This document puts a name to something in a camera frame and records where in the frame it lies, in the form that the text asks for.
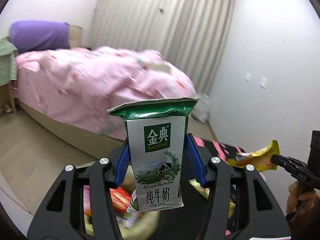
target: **purple pillow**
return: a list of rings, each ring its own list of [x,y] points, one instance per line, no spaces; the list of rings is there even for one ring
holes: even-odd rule
[[[70,49],[68,23],[18,21],[10,28],[10,43],[19,54],[46,49]]]

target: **red snack package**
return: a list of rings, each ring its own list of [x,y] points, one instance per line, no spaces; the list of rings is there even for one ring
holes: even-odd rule
[[[117,189],[111,188],[110,194],[113,207],[121,213],[126,212],[129,206],[131,195],[121,187]]]
[[[83,207],[84,213],[88,216],[91,216],[90,208],[90,186],[84,186],[83,194]],[[119,187],[117,189],[110,189],[110,195],[112,200],[113,207],[121,213],[127,211],[131,196],[123,188]]]

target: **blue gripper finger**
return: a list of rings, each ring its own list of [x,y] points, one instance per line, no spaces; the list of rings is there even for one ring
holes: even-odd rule
[[[210,159],[210,156],[208,155],[207,156],[208,159],[204,160],[205,163],[203,163],[203,160],[201,158],[202,156],[199,155],[197,147],[199,147],[199,146],[196,145],[196,141],[194,140],[192,134],[191,133],[187,134],[186,145],[185,145],[185,154],[187,155],[187,157],[190,161],[191,168],[192,168],[192,171],[193,171],[193,174],[195,176],[196,181],[200,183],[201,187],[204,187],[205,184],[207,183],[207,180],[204,176],[207,173],[206,167],[208,164],[208,160]]]
[[[129,161],[130,161],[130,151],[129,151],[129,144],[127,143],[124,146],[120,159],[116,165],[116,176],[114,180],[114,184],[116,188],[118,188],[124,182],[124,177],[127,173]]]

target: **pink duvet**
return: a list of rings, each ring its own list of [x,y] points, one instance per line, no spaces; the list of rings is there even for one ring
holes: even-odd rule
[[[194,97],[190,79],[159,52],[101,47],[47,50],[16,58],[18,98],[59,122],[124,140],[123,120],[107,109],[152,98]],[[170,74],[148,68],[169,66]]]

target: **green carton top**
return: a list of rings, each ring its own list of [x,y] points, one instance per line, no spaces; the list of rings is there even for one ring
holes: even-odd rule
[[[188,116],[198,100],[199,98],[191,97],[150,99],[124,103],[108,112],[124,120]]]

